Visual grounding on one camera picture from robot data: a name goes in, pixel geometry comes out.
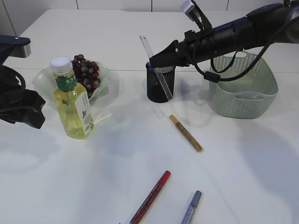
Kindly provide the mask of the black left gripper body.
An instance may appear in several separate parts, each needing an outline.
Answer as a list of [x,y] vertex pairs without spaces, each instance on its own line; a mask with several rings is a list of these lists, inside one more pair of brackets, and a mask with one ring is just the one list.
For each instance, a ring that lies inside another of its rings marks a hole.
[[45,100],[33,90],[25,90],[22,99],[11,104],[0,104],[0,119],[11,123],[24,123],[40,129],[45,122],[42,108]]

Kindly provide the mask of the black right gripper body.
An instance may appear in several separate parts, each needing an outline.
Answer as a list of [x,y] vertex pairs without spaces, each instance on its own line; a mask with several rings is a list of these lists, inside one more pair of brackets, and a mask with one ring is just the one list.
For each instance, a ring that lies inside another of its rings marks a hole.
[[203,31],[188,30],[184,33],[184,40],[175,47],[175,66],[189,67],[191,64],[201,63],[199,45],[202,41]]

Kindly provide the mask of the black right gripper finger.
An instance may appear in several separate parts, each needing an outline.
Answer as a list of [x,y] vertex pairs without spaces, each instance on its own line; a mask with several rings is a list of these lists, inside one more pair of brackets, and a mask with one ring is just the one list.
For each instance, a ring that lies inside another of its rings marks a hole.
[[152,68],[187,66],[186,58],[178,51],[179,41],[174,40],[168,47],[149,59]]

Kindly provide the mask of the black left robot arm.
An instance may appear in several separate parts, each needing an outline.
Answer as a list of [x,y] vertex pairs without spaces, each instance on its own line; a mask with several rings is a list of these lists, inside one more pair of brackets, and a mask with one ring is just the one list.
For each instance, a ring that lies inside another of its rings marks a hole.
[[2,65],[0,67],[0,119],[11,123],[24,123],[40,129],[45,122],[42,108],[45,100],[26,88],[23,76]]

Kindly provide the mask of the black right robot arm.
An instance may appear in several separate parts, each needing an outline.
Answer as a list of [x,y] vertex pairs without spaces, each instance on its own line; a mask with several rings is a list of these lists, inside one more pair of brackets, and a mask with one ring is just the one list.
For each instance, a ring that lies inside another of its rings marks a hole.
[[[182,11],[200,31],[185,32],[182,42],[174,40],[160,53],[151,56],[152,68],[168,66],[187,67],[193,65],[204,79],[218,83],[235,81],[245,76],[261,59],[271,44],[299,42],[299,2],[285,0],[260,7],[246,16],[213,28],[208,18],[193,0],[187,0]],[[239,75],[221,78],[221,72],[203,72],[198,63],[210,60],[214,67],[214,58],[231,52],[261,47],[254,61]]]

